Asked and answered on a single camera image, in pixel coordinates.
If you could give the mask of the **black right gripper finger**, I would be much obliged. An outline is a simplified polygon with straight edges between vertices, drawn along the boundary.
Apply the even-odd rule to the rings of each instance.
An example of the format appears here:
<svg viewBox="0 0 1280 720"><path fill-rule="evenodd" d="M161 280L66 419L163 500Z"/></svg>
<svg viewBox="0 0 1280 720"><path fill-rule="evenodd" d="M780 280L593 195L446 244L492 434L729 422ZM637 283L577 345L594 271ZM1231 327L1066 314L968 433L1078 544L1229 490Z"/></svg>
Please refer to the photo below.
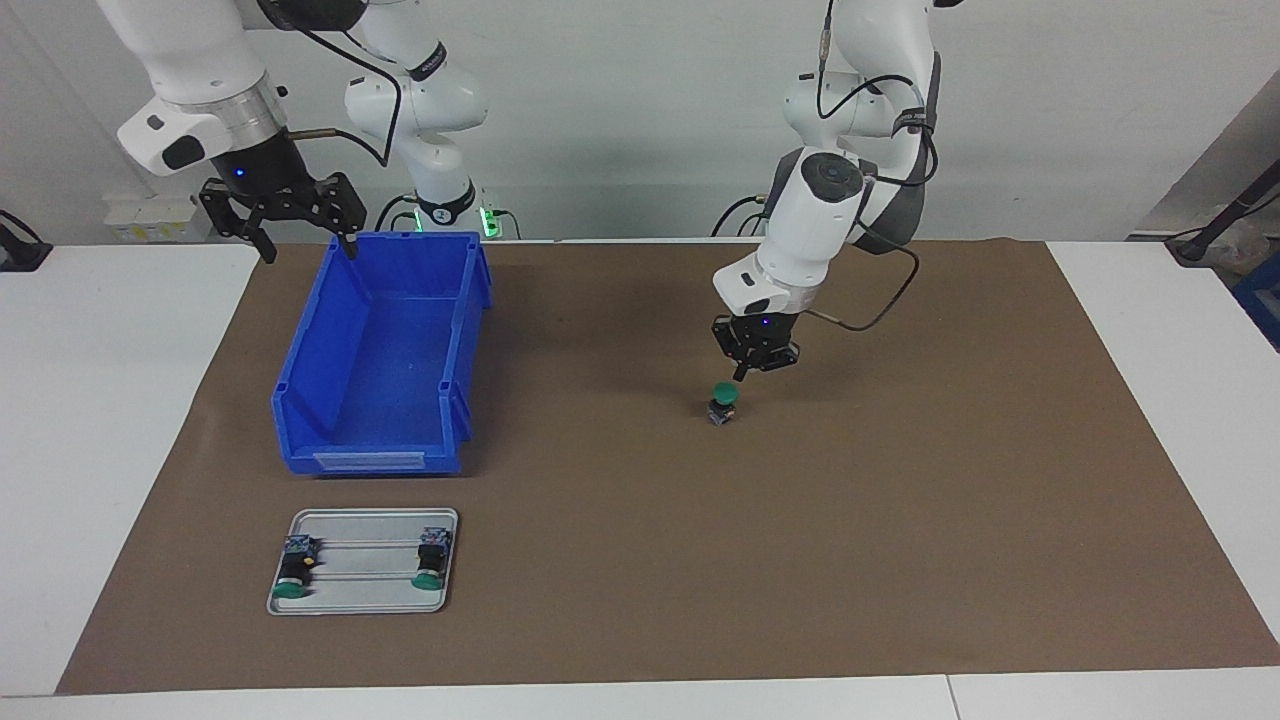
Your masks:
<svg viewBox="0 0 1280 720"><path fill-rule="evenodd" d="M335 234L349 260L358 256L357 236L367 220L367 209L349 178L337 172L305 184L298 193L300 218Z"/></svg>
<svg viewBox="0 0 1280 720"><path fill-rule="evenodd" d="M242 217L234 208L236 196L224 181L206 179L198 191L198 201L209 217L212 229L219 236L237 238L252 246L265 264L273 264L276 260L276 247L262 228L259 208L253 208L247 217Z"/></svg>

